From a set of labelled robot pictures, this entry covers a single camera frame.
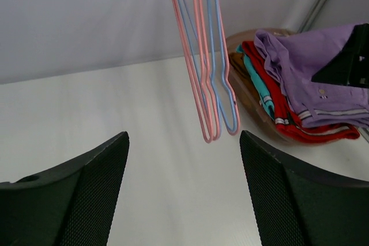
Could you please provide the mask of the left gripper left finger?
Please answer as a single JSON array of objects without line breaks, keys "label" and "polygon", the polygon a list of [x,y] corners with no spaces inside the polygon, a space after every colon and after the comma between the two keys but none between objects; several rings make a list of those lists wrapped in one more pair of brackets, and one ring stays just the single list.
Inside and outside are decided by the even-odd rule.
[{"label": "left gripper left finger", "polygon": [[129,152],[121,132],[55,167],[1,183],[1,245],[107,245]]}]

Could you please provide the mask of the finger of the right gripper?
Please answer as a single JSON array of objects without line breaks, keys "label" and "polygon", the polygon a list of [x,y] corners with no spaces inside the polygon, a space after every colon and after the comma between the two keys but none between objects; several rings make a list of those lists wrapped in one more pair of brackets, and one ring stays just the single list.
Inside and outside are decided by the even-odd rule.
[{"label": "finger of the right gripper", "polygon": [[322,84],[368,86],[368,24],[356,25],[342,50],[311,80]]}]

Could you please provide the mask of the red trousers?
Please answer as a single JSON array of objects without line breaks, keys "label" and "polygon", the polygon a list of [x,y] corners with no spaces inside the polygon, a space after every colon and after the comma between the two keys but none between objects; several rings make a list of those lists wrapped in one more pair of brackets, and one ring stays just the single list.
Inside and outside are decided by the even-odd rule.
[{"label": "red trousers", "polygon": [[274,105],[274,124],[280,133],[301,143],[310,144],[328,143],[339,139],[358,139],[360,137],[357,128],[346,123],[329,124],[314,128],[303,127],[297,114],[290,109],[279,84],[266,73],[263,67],[265,60],[257,51],[254,43],[244,41],[241,46],[270,93]]}]

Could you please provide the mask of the teal trousers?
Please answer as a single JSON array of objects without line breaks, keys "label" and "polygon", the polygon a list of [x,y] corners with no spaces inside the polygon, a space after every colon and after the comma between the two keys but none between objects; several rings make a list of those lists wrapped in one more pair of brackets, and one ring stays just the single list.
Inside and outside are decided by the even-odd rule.
[{"label": "teal trousers", "polygon": [[267,89],[264,81],[256,72],[253,64],[251,63],[250,56],[245,52],[242,47],[242,44],[238,45],[236,48],[236,52],[243,55],[243,65],[246,69],[246,72],[249,74],[251,81],[253,82],[254,87],[259,95],[259,104],[265,110],[265,112],[270,116],[272,120],[274,120],[274,104],[272,97]]}]

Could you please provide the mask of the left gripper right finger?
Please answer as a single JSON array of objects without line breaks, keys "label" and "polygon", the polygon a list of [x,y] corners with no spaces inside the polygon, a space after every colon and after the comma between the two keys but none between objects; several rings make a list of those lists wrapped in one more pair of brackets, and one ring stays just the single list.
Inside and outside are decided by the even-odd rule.
[{"label": "left gripper right finger", "polygon": [[368,245],[368,182],[326,171],[249,131],[240,151],[262,245]]}]

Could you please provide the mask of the brown trousers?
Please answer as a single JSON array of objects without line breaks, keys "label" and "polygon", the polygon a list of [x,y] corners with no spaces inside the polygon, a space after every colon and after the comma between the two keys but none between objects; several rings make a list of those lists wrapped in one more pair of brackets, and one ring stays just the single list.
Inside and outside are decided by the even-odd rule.
[{"label": "brown trousers", "polygon": [[251,93],[253,98],[255,98],[257,101],[260,100],[259,94],[251,80],[251,77],[243,63],[244,55],[242,53],[236,53],[232,52],[228,54],[229,57],[229,63],[234,68],[236,74],[240,78],[240,80],[243,82],[245,87],[248,89],[248,91]]}]

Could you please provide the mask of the pink hanger of brown trousers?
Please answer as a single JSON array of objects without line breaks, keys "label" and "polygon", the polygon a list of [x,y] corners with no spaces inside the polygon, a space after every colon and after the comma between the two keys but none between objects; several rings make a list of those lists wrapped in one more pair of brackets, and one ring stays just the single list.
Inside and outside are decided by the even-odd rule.
[{"label": "pink hanger of brown trousers", "polygon": [[210,141],[216,141],[221,135],[220,119],[217,108],[217,97],[211,83],[212,63],[209,58],[204,11],[202,0],[193,0],[194,18],[198,37],[199,59],[201,64],[200,87],[205,94],[205,116],[208,120]]}]

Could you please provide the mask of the blue hanger of red trousers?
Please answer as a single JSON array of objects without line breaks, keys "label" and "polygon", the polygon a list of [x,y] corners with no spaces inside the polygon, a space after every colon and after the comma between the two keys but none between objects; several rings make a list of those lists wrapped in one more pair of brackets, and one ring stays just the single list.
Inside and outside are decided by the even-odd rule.
[{"label": "blue hanger of red trousers", "polygon": [[[228,58],[228,50],[225,42],[225,33],[223,26],[223,19],[221,15],[220,9],[220,1],[219,0],[206,0],[207,6],[207,15],[208,15],[208,24],[209,24],[209,32],[210,32],[210,52],[212,55],[212,73],[210,74],[210,84],[213,88],[214,94],[216,96],[216,108],[217,115],[216,119],[223,119],[225,123],[225,127],[230,135],[236,135],[239,131],[240,127],[240,118],[239,118],[239,110],[236,102],[235,92],[229,83],[228,76],[230,71],[230,64]],[[215,77],[216,77],[216,58],[215,58],[215,50],[214,50],[214,34],[213,34],[213,20],[212,16],[216,16],[216,24],[218,29],[219,41],[220,41],[220,58],[221,58],[221,73],[220,73],[220,81],[228,94],[230,106],[231,106],[231,114],[233,123],[230,124],[227,119],[225,109],[221,99],[219,98],[219,92],[215,85]]]}]

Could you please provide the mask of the pink hanger of yellow trousers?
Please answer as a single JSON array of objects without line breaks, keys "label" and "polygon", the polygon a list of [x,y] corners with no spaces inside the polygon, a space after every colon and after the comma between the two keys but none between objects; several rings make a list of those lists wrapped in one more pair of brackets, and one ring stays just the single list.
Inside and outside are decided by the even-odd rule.
[{"label": "pink hanger of yellow trousers", "polygon": [[196,73],[196,69],[194,68],[194,62],[192,58],[190,57],[190,47],[189,42],[185,38],[185,27],[183,23],[183,17],[180,15],[180,7],[178,0],[172,0],[174,13],[176,17],[176,22],[179,29],[179,36],[183,48],[183,55],[186,62],[187,72],[189,75],[190,85],[195,101],[195,106],[198,114],[198,119],[201,127],[201,132],[203,139],[206,143],[211,143],[213,141],[212,138],[212,127],[209,123],[209,118],[206,115],[204,101],[202,97],[201,90],[199,88],[199,81],[198,81],[198,74]]}]

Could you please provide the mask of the blue hanger of teal trousers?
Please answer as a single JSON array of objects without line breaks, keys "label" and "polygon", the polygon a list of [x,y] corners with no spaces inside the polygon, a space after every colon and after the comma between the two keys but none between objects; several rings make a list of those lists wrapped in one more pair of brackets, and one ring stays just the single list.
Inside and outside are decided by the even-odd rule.
[{"label": "blue hanger of teal trousers", "polygon": [[[180,7],[180,15],[183,17],[183,23],[184,23],[184,28],[186,32],[185,38],[189,42],[190,57],[192,58],[194,62],[194,68],[196,69],[196,73],[198,74],[199,88],[201,90],[201,87],[200,87],[201,64],[200,64],[200,59],[195,58],[195,43],[198,42],[197,31],[195,30],[195,24],[192,19],[192,16],[190,15],[190,9],[187,5],[186,0],[178,0],[178,2],[179,2],[179,7]],[[204,101],[205,94],[204,92],[202,92],[202,90],[201,90],[201,93],[202,93],[202,97]]]}]

